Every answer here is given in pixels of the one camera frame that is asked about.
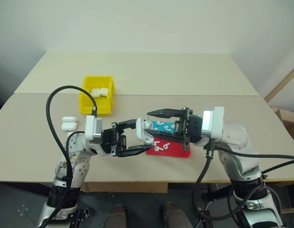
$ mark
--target cable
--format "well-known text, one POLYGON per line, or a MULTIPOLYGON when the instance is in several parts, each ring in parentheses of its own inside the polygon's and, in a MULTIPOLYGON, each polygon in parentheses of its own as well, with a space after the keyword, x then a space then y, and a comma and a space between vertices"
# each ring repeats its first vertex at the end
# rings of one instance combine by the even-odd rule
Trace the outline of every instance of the cable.
MULTIPOLYGON (((58 205, 55 207, 55 209, 53 210, 53 212, 50 214, 50 216, 45 219, 41 226, 39 226, 39 228, 45 228, 46 225, 52 220, 52 218, 54 218, 56 216, 56 214, 60 211, 61 207, 63 206, 63 203, 69 193, 69 190, 71 188, 71 183, 72 183, 72 178, 73 178, 73 174, 72 174, 72 164, 71 164, 71 161, 70 161, 70 158, 69 158, 69 145, 66 147, 66 150, 65 148, 63 147, 61 141, 59 140, 59 137, 57 136, 56 132, 55 132, 55 129, 54 129, 54 126, 53 126, 53 122, 52 122, 52 119, 51 119, 51 116, 50 116, 50 104, 51 104, 51 101, 54 97, 55 94, 57 94, 59 91, 61 90, 64 90, 64 89, 77 89, 83 93, 85 93, 92 101, 93 103, 93 108, 92 108, 92 115, 93 116, 97 116, 97 105, 96 105, 96 102, 94 100, 94 98, 91 96, 91 94, 89 94, 86 90, 80 88, 80 87, 77 87, 77 86, 73 86, 73 85, 65 85, 65 86, 62 86, 62 87, 59 87, 57 89, 55 89, 48 97, 48 100, 47 100, 47 103, 46 103, 46 116, 47 116, 47 122, 48 122, 48 125, 49 125, 49 128, 50 128, 50 131, 54 137, 54 140, 56 141, 58 147, 60 148, 60 150, 62 151, 62 154, 64 155, 65 159, 66 159, 66 164, 67 164, 67 176, 66 176, 66 190, 60 200, 60 202, 58 203, 58 205)), ((72 135, 74 135, 76 132, 72 133, 68 139, 67 139, 67 143, 69 143, 69 139, 71 138, 72 135)))
POLYGON ((282 207, 281 207, 281 201, 280 201, 280 198, 279 198, 277 192, 275 192, 274 189, 272 189, 272 188, 270 188, 268 186, 265 186, 264 188, 267 189, 267 190, 269 190, 274 195, 275 200, 276 200, 276 203, 277 203, 277 206, 278 206, 278 214, 281 217, 281 208, 282 207))
POLYGON ((251 196, 255 193, 255 191, 257 191, 259 188, 261 188, 263 185, 260 186, 256 186, 255 188, 251 189, 248 194, 244 197, 244 199, 241 201, 241 203, 238 204, 238 206, 229 214, 223 215, 223 216, 219 216, 219 217, 212 217, 212 216, 206 216, 204 215, 195 205, 195 210, 196 212, 199 214, 199 216, 211 220, 211 221, 219 221, 219 220, 224 220, 224 219, 228 219, 229 217, 232 217, 233 215, 235 215, 239 210, 242 209, 242 207, 246 204, 246 202, 251 198, 251 196))
MULTIPOLYGON (((205 209, 204 210, 206 210, 207 208, 208 208, 208 206, 210 205, 212 203, 212 201, 210 201, 207 205, 206 205, 206 207, 205 207, 205 209)), ((200 224, 201 224, 201 220, 198 222, 198 224, 195 226, 195 228, 197 228, 200 224)))
POLYGON ((237 153, 231 150, 227 150, 222 147, 216 147, 216 150, 224 151, 226 153, 230 153, 233 155, 247 157, 247 158, 283 158, 283 159, 292 159, 294 160, 294 156, 292 155, 283 155, 283 154, 247 154, 247 153, 237 153))
POLYGON ((286 166, 286 165, 290 165, 290 164, 294 164, 294 160, 293 160, 293 161, 287 161, 287 162, 281 163, 281 164, 279 164, 279 165, 273 166, 272 168, 269 168, 269 169, 267 169, 267 170, 262 171, 262 174, 265 174, 265 173, 267 173, 267 172, 270 172, 270 171, 273 171, 273 170, 279 169, 279 168, 281 168, 281 167, 284 167, 284 166, 286 166))
MULTIPOLYGON (((228 190, 228 194, 227 194, 227 205, 228 205, 229 213, 232 213, 232 207, 231 207, 231 195, 233 194, 233 190, 234 190, 234 188, 233 188, 233 186, 231 185, 231 187, 230 187, 229 190, 228 190)), ((235 215, 232 216, 232 219, 234 220, 235 224, 236 224, 237 226, 239 226, 239 225, 238 225, 238 221, 237 221, 235 215)))
POLYGON ((191 203, 194 207, 194 209, 197 211, 197 207, 196 207, 196 201, 195 201, 195 193, 196 193, 196 189, 197 189, 197 186, 201 183, 201 180, 203 179, 203 177, 205 176, 208 168, 209 168, 209 165, 210 165, 210 162, 211 162, 211 159, 210 158, 207 158, 206 160, 206 163, 204 165, 204 168, 200 174, 200 176, 198 177, 198 179, 196 180, 195 182, 195 185, 193 187, 193 190, 191 192, 191 203))

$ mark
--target yellow plastic bin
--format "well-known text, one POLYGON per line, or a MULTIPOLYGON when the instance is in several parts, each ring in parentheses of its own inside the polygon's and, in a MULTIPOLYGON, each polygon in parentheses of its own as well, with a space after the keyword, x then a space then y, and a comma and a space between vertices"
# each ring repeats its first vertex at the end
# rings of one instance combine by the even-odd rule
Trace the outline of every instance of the yellow plastic bin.
MULTIPOLYGON (((82 88, 91 93, 94 88, 108 88, 108 96, 94 98, 98 107, 98 114, 111 114, 113 107, 114 82, 112 76, 86 76, 82 88)), ((81 114, 91 114, 93 103, 90 98, 80 92, 79 94, 79 111, 81 114)))

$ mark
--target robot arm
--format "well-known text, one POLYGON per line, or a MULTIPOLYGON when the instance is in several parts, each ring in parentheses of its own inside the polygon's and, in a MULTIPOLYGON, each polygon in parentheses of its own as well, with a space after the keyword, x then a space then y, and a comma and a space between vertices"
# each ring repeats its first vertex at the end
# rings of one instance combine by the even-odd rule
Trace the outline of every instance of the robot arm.
POLYGON ((177 129, 174 133, 163 133, 155 130, 147 130, 147 132, 161 139, 182 142, 183 149, 188 148, 189 142, 196 146, 205 146, 209 139, 215 140, 215 150, 218 150, 220 162, 232 183, 233 195, 237 203, 241 203, 249 191, 262 186, 237 213, 240 227, 251 228, 254 224, 265 228, 283 225, 271 192, 263 181, 259 158, 247 158, 226 152, 258 154, 252 147, 249 132, 243 124, 224 122, 223 107, 204 111, 203 117, 193 115, 193 111, 186 107, 181 110, 156 110, 148 113, 148 115, 160 118, 180 118, 175 122, 177 129))
MULTIPOLYGON (((101 156, 128 157, 146 151, 152 145, 130 146, 127 149, 126 136, 123 135, 125 129, 135 129, 137 126, 140 127, 141 124, 144 125, 145 122, 148 121, 128 120, 112 123, 112 128, 103 131, 101 118, 96 118, 92 115, 87 116, 85 131, 81 133, 74 132, 68 137, 69 145, 66 151, 69 152, 72 165, 73 178, 71 187, 62 209, 49 221, 46 228, 77 228, 79 226, 80 218, 85 215, 80 215, 79 210, 77 210, 77 200, 80 188, 89 171, 91 157, 97 154, 101 156)), ((55 167, 53 186, 48 201, 43 205, 37 223, 38 228, 49 218, 65 194, 67 187, 66 176, 66 159, 62 157, 55 167)))

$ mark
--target shoe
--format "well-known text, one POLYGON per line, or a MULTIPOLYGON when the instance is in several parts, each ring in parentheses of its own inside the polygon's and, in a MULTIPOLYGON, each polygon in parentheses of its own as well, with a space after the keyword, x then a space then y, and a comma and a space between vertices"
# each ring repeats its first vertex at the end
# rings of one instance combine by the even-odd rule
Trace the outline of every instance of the shoe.
POLYGON ((163 206, 164 228, 194 228, 184 211, 173 203, 166 203, 163 206))
POLYGON ((112 209, 103 228, 127 228, 126 210, 123 205, 116 205, 112 209))

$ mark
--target table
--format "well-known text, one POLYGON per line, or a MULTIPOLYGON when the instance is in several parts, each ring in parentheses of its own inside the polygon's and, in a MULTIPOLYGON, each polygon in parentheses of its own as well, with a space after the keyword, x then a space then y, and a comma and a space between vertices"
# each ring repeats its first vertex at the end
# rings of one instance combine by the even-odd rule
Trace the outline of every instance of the table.
MULTIPOLYGON (((56 63, 60 62, 61 59, 63 62, 64 58, 59 55, 59 58, 53 61, 56 63)), ((54 66, 49 64, 49 61, 47 63, 47 67, 44 68, 47 71, 54 72, 54 66, 59 67, 57 63, 54 66)), ((61 152, 46 122, 45 103, 49 92, 63 84, 44 84, 43 79, 40 78, 40 83, 36 84, 35 87, 30 86, 35 82, 35 77, 39 77, 39 73, 35 74, 35 72, 41 72, 39 68, 43 64, 43 59, 41 59, 36 66, 37 69, 30 72, 28 78, 0 111, 0 181, 51 182, 54 178, 54 167, 61 156, 61 152), (37 88, 43 93, 36 93, 37 88)), ((70 67, 65 75, 72 75, 70 68, 76 69, 77 67, 70 62, 70 67)), ((70 77, 70 82, 73 83, 68 81, 67 76, 64 77, 64 80, 59 79, 59 81, 60 83, 65 82, 64 84, 75 84, 77 86, 81 83, 74 76, 70 77)), ((121 79, 115 80, 117 88, 120 81, 121 79)), ((240 92, 237 89, 234 90, 234 86, 241 86, 245 81, 246 79, 239 79, 239 85, 233 84, 230 90, 227 87, 228 83, 222 82, 222 89, 220 91, 214 90, 217 95, 201 95, 198 94, 199 91, 195 92, 198 95, 170 95, 171 92, 167 91, 158 95, 156 94, 157 90, 152 90, 152 95, 138 94, 139 90, 132 91, 136 95, 125 95, 126 91, 122 88, 117 89, 117 95, 114 95, 115 106, 112 115, 102 116, 103 125, 104 128, 109 128, 111 122, 124 121, 140 116, 146 117, 148 111, 160 108, 188 106, 194 110, 195 114, 199 114, 204 109, 213 106, 224 106, 225 120, 244 123, 251 133, 252 145, 259 153, 294 155, 294 141, 264 99, 255 95, 255 90, 252 87, 250 88, 251 85, 243 86, 242 92, 247 95, 235 95, 240 92)), ((209 89, 210 86, 207 88, 207 85, 208 83, 204 83, 204 86, 199 85, 202 93, 207 94, 212 91, 209 89)), ((186 93, 186 90, 181 89, 176 93, 186 93)), ((53 124, 63 142, 66 140, 67 133, 60 130, 61 117, 67 115, 76 116, 78 130, 84 129, 85 116, 79 114, 78 94, 75 92, 57 94, 51 105, 53 124)), ((125 134, 127 135, 128 146, 140 144, 135 138, 134 130, 126 130, 125 134)), ((91 159, 86 182, 135 182, 136 185, 138 182, 194 182, 204 166, 205 151, 194 146, 192 146, 191 151, 192 154, 189 159, 145 154, 127 158, 94 156, 91 159)), ((260 165, 262 169, 266 169, 284 161, 262 159, 260 165)), ((294 164, 270 172, 268 180, 294 181, 294 164)), ((228 177, 220 164, 217 153, 203 182, 228 182, 228 177)))
POLYGON ((113 76, 117 95, 258 96, 227 54, 93 52, 47 52, 15 93, 51 93, 66 84, 81 86, 86 75, 113 76))

